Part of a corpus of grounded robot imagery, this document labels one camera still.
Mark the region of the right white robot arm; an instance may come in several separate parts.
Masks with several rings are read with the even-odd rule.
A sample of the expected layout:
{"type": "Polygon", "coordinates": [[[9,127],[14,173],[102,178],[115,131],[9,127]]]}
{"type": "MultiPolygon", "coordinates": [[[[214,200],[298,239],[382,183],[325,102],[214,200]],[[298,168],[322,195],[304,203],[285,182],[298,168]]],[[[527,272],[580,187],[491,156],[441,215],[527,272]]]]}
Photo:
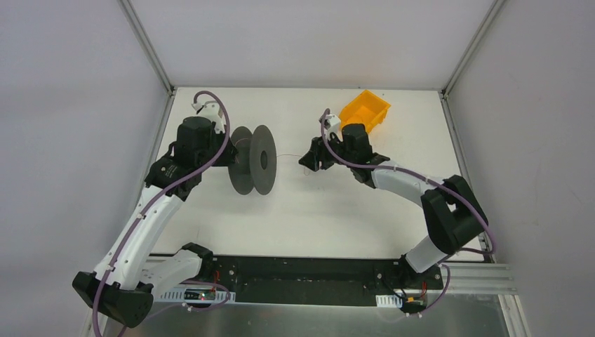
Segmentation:
{"type": "Polygon", "coordinates": [[[344,127],[341,136],[324,131],[312,139],[298,162],[311,171],[344,165],[360,183],[397,194],[422,209],[427,236],[399,260],[399,281],[409,288],[422,283],[430,267],[463,250],[488,228],[486,215],[462,176],[436,180],[397,165],[373,151],[362,124],[344,127]]]}

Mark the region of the black cable spool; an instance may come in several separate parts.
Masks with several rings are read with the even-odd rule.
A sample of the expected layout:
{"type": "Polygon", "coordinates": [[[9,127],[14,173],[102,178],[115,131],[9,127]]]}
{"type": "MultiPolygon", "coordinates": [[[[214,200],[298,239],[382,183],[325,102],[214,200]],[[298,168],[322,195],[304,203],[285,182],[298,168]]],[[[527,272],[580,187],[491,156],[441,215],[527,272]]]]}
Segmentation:
{"type": "Polygon", "coordinates": [[[236,192],[269,194],[276,180],[277,153],[274,137],[265,125],[254,131],[245,126],[236,128],[231,142],[237,150],[234,163],[228,166],[229,179],[236,192]]]}

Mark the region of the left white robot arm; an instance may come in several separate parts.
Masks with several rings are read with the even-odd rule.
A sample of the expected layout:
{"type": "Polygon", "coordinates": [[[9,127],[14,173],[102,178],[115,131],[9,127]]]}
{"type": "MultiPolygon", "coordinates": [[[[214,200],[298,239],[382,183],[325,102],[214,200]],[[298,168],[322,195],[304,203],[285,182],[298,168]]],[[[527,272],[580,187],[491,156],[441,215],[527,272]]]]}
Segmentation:
{"type": "Polygon", "coordinates": [[[134,328],[147,318],[156,298],[188,279],[216,287],[213,252],[198,244],[183,245],[150,269],[145,261],[203,172],[231,166],[236,154],[228,117],[183,119],[176,139],[150,166],[137,206],[111,249],[93,271],[74,277],[74,290],[92,310],[96,336],[102,334],[100,316],[134,328]]]}

